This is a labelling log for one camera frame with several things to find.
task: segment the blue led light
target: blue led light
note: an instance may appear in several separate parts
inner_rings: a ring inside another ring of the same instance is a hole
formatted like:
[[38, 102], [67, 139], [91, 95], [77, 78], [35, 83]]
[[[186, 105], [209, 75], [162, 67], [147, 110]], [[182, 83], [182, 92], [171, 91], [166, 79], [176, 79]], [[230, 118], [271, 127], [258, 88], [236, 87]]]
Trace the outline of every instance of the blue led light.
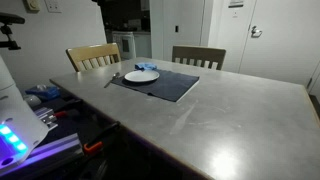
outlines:
[[9, 141], [15, 143], [19, 141], [19, 138], [16, 135], [12, 135], [11, 137], [9, 137]]
[[20, 143], [20, 144], [17, 146], [17, 148], [18, 148], [20, 151], [23, 151], [23, 150], [27, 149], [27, 146], [24, 145], [23, 143]]
[[7, 126], [1, 125], [0, 132], [1, 132], [1, 134], [6, 135], [6, 134], [11, 133], [11, 130]]
[[10, 128], [4, 124], [0, 124], [0, 138], [4, 137], [4, 140], [8, 144], [11, 144], [18, 151], [26, 151], [27, 146], [10, 130]]

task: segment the utensil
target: utensil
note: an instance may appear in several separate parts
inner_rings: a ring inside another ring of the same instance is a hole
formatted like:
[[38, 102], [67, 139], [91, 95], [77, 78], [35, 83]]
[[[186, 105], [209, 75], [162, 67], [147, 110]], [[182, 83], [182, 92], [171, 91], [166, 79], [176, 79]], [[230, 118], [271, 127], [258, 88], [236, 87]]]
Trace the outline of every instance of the utensil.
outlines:
[[112, 80], [117, 79], [117, 78], [119, 78], [119, 77], [120, 77], [120, 73], [119, 73], [119, 72], [115, 73], [115, 74], [112, 76], [112, 79], [111, 79], [103, 88], [108, 87], [108, 86], [111, 84], [111, 81], [112, 81]]
[[132, 71], [124, 76], [127, 81], [131, 82], [149, 82], [158, 79], [160, 74], [157, 71]]

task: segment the blue object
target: blue object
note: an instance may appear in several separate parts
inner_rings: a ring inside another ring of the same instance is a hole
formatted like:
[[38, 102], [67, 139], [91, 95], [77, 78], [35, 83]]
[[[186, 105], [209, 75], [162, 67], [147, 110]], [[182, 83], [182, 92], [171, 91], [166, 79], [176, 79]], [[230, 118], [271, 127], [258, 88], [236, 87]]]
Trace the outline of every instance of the blue object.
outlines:
[[134, 65], [136, 70], [155, 70], [157, 69], [157, 65], [153, 63], [137, 63]]
[[0, 138], [20, 152], [28, 150], [27, 146], [4, 124], [0, 124]]
[[26, 94], [33, 94], [39, 97], [42, 100], [52, 100], [60, 96], [60, 92], [57, 87], [55, 86], [44, 86], [44, 87], [37, 87], [34, 86], [31, 89], [25, 91]]

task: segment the wall outlet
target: wall outlet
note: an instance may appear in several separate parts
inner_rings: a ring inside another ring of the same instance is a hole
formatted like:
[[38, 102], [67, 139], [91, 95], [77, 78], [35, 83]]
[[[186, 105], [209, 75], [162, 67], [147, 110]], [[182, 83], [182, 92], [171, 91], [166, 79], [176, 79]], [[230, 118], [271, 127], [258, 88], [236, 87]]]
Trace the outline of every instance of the wall outlet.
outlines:
[[58, 0], [45, 0], [48, 11], [51, 13], [61, 13]]

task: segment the red object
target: red object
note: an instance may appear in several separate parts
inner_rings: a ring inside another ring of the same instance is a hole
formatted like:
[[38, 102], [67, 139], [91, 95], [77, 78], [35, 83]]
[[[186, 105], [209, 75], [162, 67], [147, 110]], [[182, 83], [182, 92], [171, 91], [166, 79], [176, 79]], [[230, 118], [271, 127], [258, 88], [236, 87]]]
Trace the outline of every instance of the red object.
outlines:
[[92, 154], [95, 154], [96, 152], [98, 152], [100, 149], [102, 149], [102, 142], [97, 142], [96, 144], [94, 144], [93, 146], [91, 147], [88, 147], [88, 144], [85, 144], [83, 146], [83, 149], [84, 149], [84, 152], [86, 154], [89, 154], [89, 155], [92, 155]]
[[60, 111], [60, 112], [54, 113], [54, 116], [59, 118], [59, 117], [66, 117], [68, 116], [68, 114], [66, 111]]

